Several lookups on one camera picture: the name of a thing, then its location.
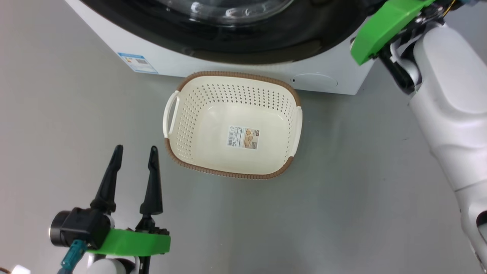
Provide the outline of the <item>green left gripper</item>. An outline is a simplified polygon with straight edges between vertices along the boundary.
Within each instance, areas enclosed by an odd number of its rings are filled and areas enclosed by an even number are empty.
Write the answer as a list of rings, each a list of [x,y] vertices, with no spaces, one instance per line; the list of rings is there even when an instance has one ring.
[[[116,181],[122,164],[123,149],[122,144],[115,147],[90,208],[106,214],[116,211]],[[145,217],[163,213],[159,152],[156,146],[151,147],[148,169],[150,174],[145,199],[140,206],[140,213]],[[110,219],[105,215],[91,218],[86,229],[87,240],[92,247],[89,252],[97,255],[148,257],[169,252],[172,242],[172,238],[162,230],[157,233],[144,233],[113,229]]]

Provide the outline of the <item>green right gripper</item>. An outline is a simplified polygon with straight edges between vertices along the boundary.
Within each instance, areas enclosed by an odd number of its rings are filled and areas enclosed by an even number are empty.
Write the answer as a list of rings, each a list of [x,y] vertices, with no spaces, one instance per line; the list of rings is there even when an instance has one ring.
[[[365,64],[434,1],[387,0],[358,31],[351,47],[352,58],[358,65]]]

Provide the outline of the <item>black round washer door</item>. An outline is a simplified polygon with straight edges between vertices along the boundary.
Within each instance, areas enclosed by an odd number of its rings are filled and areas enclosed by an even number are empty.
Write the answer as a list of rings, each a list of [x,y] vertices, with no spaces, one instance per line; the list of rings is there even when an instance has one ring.
[[[365,0],[81,0],[155,45],[206,61],[278,64],[325,52],[365,21]]]

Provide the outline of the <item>white front-load washing machine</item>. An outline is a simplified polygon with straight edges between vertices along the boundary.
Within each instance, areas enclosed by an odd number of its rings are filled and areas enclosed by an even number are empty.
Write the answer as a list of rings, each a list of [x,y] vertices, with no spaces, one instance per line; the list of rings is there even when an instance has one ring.
[[[146,41],[108,21],[81,0],[65,1],[116,55],[117,53],[141,55],[159,75],[163,76],[185,78],[192,73],[202,71],[240,72],[282,80],[291,85],[290,79],[295,75],[321,73],[338,82],[336,88],[326,92],[355,95],[374,64],[374,61],[368,61],[360,66],[356,64],[350,54],[350,45],[346,41],[317,56],[282,64],[237,65],[204,61]]]

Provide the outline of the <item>round white filter cover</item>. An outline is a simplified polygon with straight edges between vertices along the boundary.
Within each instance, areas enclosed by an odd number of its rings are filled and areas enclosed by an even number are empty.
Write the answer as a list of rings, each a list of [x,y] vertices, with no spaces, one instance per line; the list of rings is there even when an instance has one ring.
[[[334,78],[321,73],[300,73],[290,79],[295,89],[326,92],[337,87],[338,82]]]

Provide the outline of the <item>cream perforated laundry basket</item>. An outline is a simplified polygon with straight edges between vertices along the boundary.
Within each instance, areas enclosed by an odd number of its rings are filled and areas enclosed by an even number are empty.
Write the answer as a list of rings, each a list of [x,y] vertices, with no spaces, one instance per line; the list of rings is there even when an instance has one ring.
[[[203,71],[169,97],[163,135],[169,156],[202,173],[271,179],[294,160],[303,123],[296,90],[282,80],[248,73]],[[260,130],[258,149],[227,146],[229,126]]]

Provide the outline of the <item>paper basket label sticker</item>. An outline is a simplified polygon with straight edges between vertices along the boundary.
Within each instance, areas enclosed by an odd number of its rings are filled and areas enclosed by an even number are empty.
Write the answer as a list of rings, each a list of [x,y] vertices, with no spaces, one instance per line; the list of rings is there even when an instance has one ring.
[[[260,130],[239,127],[239,126],[229,126],[227,146],[234,148],[246,148],[251,150],[258,149]]]

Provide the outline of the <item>blue energy label sticker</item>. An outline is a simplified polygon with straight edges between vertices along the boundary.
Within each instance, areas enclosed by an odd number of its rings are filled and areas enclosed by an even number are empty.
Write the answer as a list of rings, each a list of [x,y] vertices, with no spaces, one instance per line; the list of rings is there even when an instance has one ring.
[[[159,74],[146,58],[141,55],[126,53],[117,53],[117,55],[135,72]]]

